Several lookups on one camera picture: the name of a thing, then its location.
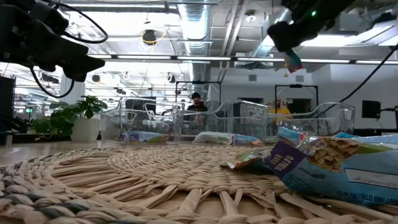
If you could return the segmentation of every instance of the clear plastic bin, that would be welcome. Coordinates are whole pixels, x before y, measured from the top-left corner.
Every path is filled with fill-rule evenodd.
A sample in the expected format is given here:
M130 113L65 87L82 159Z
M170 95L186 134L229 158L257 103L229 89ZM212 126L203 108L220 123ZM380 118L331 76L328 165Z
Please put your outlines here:
M169 110L157 114L161 108ZM102 112L101 139L120 144L177 144L183 110L183 103L122 97L116 109Z
M267 139L275 138L279 127L311 136L334 136L354 131L355 107L345 103L323 103L309 113L269 114Z
M242 100L227 100L215 111L185 111L183 136L204 131L242 134L263 139L266 134L268 107Z

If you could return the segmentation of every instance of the potted plant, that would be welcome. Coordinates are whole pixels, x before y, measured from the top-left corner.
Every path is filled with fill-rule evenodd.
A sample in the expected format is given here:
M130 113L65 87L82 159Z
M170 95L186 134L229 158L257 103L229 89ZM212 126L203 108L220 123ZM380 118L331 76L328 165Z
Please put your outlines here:
M55 111L50 119L39 119L32 123L37 133L50 133L59 137L70 136L72 141L95 141L100 131L100 119L91 119L95 113L107 109L106 103L93 96L82 96L85 100L73 105L53 102L50 109Z

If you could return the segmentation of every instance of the green leaves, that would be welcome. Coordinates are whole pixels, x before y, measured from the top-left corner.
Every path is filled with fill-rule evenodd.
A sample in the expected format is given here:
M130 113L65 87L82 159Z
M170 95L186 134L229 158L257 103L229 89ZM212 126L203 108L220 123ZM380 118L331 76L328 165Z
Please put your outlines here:
M50 119L38 119L32 123L32 130L40 134L70 136L72 127L77 118L92 118L102 109L108 109L106 103L94 96L82 96L85 100L79 100L74 105L65 102L53 102L50 109L55 110Z

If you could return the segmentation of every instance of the woven placemat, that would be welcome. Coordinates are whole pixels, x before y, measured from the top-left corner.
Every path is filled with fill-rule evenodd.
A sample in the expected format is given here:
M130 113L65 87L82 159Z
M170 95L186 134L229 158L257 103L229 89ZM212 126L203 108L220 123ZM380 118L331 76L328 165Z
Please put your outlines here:
M0 169L0 215L29 224L376 224L392 223L398 214L394 205L370 209L303 198L288 192L274 175L220 167L253 149L192 145L85 149L10 164ZM184 195L179 206L159 209L177 194ZM222 217L198 212L210 197L221 202ZM251 202L246 206L262 206L264 212L240 213L243 198Z

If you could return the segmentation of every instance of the white pot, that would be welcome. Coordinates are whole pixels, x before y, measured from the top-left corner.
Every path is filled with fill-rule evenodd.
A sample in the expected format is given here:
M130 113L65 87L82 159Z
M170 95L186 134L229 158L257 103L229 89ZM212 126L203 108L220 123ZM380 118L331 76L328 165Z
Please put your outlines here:
M73 134L70 139L75 142L96 141L100 132L100 119L78 118L72 127Z

